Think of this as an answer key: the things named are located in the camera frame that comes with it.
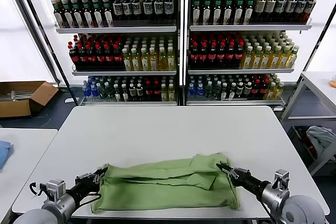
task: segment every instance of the metal shelf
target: metal shelf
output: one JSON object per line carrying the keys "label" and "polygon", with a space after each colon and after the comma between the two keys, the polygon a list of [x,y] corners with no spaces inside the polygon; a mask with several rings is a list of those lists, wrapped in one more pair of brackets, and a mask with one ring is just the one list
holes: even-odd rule
{"label": "metal shelf", "polygon": [[311,25],[207,25],[190,26],[190,31],[279,31],[309,30]]}
{"label": "metal shelf", "polygon": [[59,34],[103,34],[103,33],[170,33],[176,26],[138,26],[101,28],[56,28]]}
{"label": "metal shelf", "polygon": [[187,101],[186,105],[191,106],[239,106],[239,105],[285,105],[283,100],[256,100],[256,101]]}
{"label": "metal shelf", "polygon": [[176,102],[83,102],[82,106],[177,106]]}
{"label": "metal shelf", "polygon": [[174,76],[176,71],[86,71],[72,72],[74,76]]}
{"label": "metal shelf", "polygon": [[288,69],[213,69],[188,70],[188,74],[250,74],[250,73],[292,73],[294,68]]}

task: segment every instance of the brown cardboard box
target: brown cardboard box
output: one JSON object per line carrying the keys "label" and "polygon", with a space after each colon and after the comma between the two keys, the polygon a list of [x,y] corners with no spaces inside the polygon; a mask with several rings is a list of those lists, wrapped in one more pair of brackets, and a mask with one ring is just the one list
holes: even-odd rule
{"label": "brown cardboard box", "polygon": [[0,101],[0,118],[27,116],[40,111],[58,88],[45,81],[0,82],[0,94],[8,94],[12,90],[34,91],[34,94],[24,101]]}

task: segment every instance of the table leg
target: table leg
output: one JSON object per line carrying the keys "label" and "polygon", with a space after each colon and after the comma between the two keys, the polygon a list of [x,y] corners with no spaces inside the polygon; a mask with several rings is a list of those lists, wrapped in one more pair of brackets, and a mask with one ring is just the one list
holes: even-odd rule
{"label": "table leg", "polygon": [[286,121],[288,119],[288,117],[290,117],[290,114],[292,113],[295,104],[298,102],[299,96],[306,90],[306,87],[307,86],[306,86],[304,80],[302,80],[300,82],[300,84],[298,85],[298,88],[294,92],[294,95],[290,98],[290,101],[289,101],[288,105],[286,106],[286,109],[285,109],[284,113],[281,116],[281,122]]}
{"label": "table leg", "polygon": [[308,167],[310,175],[313,176],[330,158],[336,154],[336,141],[333,142],[321,155]]}

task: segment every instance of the gray cloth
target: gray cloth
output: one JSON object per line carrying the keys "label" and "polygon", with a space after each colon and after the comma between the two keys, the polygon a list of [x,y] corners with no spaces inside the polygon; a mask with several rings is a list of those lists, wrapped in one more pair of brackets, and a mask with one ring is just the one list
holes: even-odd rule
{"label": "gray cloth", "polygon": [[311,126],[307,129],[306,134],[316,150],[317,157],[319,157],[330,144],[336,141],[336,134],[327,128]]}

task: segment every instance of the green cloth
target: green cloth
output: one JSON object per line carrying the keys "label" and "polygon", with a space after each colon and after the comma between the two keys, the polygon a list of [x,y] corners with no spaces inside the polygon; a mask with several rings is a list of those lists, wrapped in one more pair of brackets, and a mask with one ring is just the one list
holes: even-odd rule
{"label": "green cloth", "polygon": [[222,153],[143,164],[108,167],[101,180],[100,199],[92,212],[165,208],[239,207],[236,188],[216,163],[229,164]]}

